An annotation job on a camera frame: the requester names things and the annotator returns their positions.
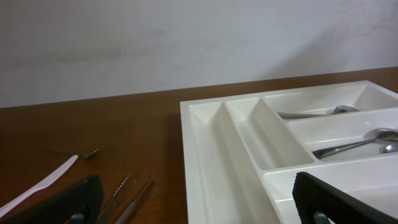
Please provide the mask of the steel fork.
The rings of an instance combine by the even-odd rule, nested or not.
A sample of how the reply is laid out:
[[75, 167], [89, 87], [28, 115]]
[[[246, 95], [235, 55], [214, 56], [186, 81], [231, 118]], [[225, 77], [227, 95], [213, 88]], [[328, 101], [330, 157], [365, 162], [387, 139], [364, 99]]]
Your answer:
[[340, 105], [337, 106], [331, 114], [341, 114], [341, 113], [350, 113], [350, 112], [358, 112], [359, 109], [354, 108], [352, 106]]
[[294, 114], [294, 113], [277, 113], [282, 119], [304, 119], [304, 118], [314, 118], [321, 117], [324, 114]]

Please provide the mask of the pink plastic knife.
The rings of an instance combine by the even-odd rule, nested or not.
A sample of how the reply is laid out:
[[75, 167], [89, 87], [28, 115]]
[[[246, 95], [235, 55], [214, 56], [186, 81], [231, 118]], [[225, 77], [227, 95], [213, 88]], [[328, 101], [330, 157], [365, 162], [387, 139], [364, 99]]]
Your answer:
[[58, 180], [78, 159], [78, 155], [71, 156], [69, 160], [64, 162], [60, 167], [58, 167], [55, 171], [51, 174], [46, 176], [43, 180], [39, 183], [35, 184], [33, 187], [22, 193], [20, 196], [16, 197], [15, 199], [11, 200], [7, 204], [1, 207], [1, 217], [5, 216], [8, 212], [18, 206], [22, 201], [30, 197], [32, 194], [45, 189], [52, 185], [56, 180]]

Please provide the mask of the steel tablespoon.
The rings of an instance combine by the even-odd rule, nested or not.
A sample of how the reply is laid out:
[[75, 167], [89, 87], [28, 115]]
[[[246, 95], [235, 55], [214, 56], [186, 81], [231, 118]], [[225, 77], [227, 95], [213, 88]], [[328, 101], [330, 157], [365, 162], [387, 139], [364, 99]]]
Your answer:
[[390, 145], [385, 146], [381, 149], [381, 154], [393, 153], [398, 152], [398, 143], [392, 143]]
[[333, 156], [335, 154], [341, 153], [343, 151], [347, 151], [349, 149], [353, 149], [355, 147], [363, 146], [363, 145], [374, 143], [377, 141], [397, 142], [397, 130], [396, 129], [378, 128], [378, 129], [375, 129], [375, 132], [376, 132], [376, 135], [372, 139], [354, 142], [354, 143], [350, 143], [350, 144], [345, 144], [342, 146], [334, 146], [334, 147], [329, 147], [326, 149], [319, 149], [319, 150], [313, 151], [312, 153], [317, 159], [321, 160], [321, 159]]

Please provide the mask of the dark small teaspoon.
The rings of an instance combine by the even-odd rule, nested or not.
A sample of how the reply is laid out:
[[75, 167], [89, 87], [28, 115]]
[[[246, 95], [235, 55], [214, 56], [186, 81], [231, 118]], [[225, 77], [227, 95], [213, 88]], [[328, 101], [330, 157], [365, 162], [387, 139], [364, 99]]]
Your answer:
[[91, 152], [80, 152], [80, 151], [69, 151], [69, 150], [64, 150], [64, 149], [51, 149], [53, 152], [58, 152], [62, 154], [68, 154], [68, 155], [78, 155], [79, 157], [82, 157], [83, 159], [89, 159], [93, 157], [99, 149], [95, 149]]

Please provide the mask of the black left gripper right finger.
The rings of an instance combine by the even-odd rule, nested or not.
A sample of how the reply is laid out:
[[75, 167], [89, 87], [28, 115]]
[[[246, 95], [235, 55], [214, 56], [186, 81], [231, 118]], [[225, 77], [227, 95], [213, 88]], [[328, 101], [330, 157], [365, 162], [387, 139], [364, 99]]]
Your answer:
[[396, 218], [355, 199], [308, 172], [296, 173], [292, 195], [300, 221], [304, 224], [397, 224]]

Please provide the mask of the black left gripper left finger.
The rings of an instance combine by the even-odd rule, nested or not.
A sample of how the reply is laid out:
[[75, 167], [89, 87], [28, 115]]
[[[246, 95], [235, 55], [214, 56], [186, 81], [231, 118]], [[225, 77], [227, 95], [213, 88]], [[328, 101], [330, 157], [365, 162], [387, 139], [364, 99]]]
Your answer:
[[89, 175], [2, 223], [96, 223], [103, 199], [104, 191], [100, 176]]

